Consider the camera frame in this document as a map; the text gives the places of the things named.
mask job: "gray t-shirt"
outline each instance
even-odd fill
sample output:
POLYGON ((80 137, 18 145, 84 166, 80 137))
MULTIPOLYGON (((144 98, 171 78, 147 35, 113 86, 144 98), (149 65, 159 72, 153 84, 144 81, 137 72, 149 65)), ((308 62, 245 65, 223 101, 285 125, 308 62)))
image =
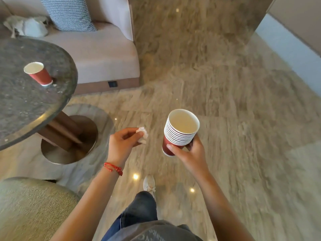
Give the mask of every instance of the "gray t-shirt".
POLYGON ((202 241, 198 236, 194 235, 186 225, 174 226, 164 221, 151 221, 138 223, 120 229, 110 238, 110 241, 202 241))

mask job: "beige upholstered stool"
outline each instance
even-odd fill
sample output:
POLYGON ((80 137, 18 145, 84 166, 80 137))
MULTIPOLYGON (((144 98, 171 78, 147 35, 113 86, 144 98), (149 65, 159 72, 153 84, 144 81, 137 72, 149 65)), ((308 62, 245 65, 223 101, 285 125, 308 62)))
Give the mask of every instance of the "beige upholstered stool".
POLYGON ((79 201, 69 189, 45 180, 0 182, 0 240, 49 240, 79 201))

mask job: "round table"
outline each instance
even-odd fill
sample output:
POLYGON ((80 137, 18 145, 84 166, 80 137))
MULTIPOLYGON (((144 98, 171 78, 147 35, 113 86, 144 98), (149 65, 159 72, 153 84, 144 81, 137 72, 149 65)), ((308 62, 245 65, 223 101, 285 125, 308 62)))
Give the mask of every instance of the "round table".
POLYGON ((42 153, 53 163, 86 156, 97 140, 95 123, 62 112, 77 81, 75 63, 61 47, 25 37, 0 40, 0 150, 38 133, 42 153), (24 73, 30 62, 42 62, 54 83, 43 87, 24 73))

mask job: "crumpled tissue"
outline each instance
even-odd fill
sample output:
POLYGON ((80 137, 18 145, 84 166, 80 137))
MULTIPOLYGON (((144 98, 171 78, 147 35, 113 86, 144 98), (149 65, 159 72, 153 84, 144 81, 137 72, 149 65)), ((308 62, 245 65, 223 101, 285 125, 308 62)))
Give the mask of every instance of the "crumpled tissue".
POLYGON ((138 140, 138 143, 146 144, 146 140, 148 138, 148 133, 147 133, 146 129, 144 127, 140 127, 139 129, 136 130, 136 133, 138 133, 138 132, 144 133, 143 137, 138 140))

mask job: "black and white pillow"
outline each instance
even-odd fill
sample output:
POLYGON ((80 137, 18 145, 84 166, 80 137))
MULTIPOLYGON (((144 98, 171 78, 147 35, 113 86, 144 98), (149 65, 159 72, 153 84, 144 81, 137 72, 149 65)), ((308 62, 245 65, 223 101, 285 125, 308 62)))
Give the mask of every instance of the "black and white pillow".
POLYGON ((56 28, 62 31, 96 31, 85 0, 41 0, 56 28))

